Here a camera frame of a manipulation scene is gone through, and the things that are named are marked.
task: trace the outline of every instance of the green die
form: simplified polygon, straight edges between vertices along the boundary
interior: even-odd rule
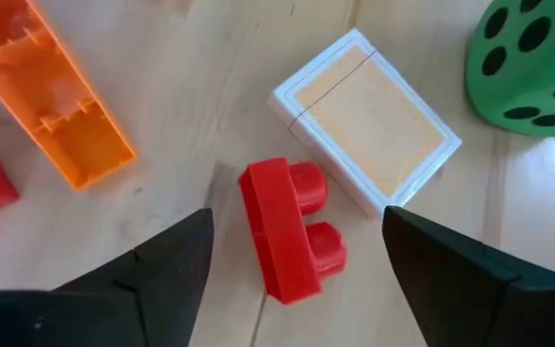
[[[495,0],[468,50],[466,87],[486,120],[555,136],[555,0]]]

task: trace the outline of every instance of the wooden floor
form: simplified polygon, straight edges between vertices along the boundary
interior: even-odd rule
[[[495,129],[463,96],[489,0],[38,2],[139,159],[73,193],[0,105],[0,159],[22,195],[0,212],[0,288],[56,287],[209,205],[215,252],[192,346],[424,346],[380,222],[335,182],[315,219],[342,231],[348,267],[293,307],[263,293],[236,185],[250,162],[311,158],[266,101],[352,26],[463,139],[407,208],[555,270],[555,139]]]

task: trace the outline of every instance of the orange plastic toy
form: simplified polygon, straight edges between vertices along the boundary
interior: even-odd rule
[[[0,99],[75,189],[135,157],[38,9],[26,0],[0,0]]]

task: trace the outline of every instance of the wood grain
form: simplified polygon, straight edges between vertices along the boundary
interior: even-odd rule
[[[380,222],[332,180],[309,221],[342,231],[345,273],[293,307],[265,298],[236,185],[250,162],[311,158],[266,100],[353,24],[463,139],[407,208],[555,270],[555,139],[497,130],[463,96],[489,0],[40,3],[139,160],[73,193],[0,105],[0,159],[22,195],[0,211],[0,289],[56,287],[209,205],[215,252],[192,346],[424,346]]]

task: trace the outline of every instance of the white box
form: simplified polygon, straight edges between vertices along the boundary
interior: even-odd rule
[[[404,205],[462,144],[357,29],[269,104],[371,216]]]

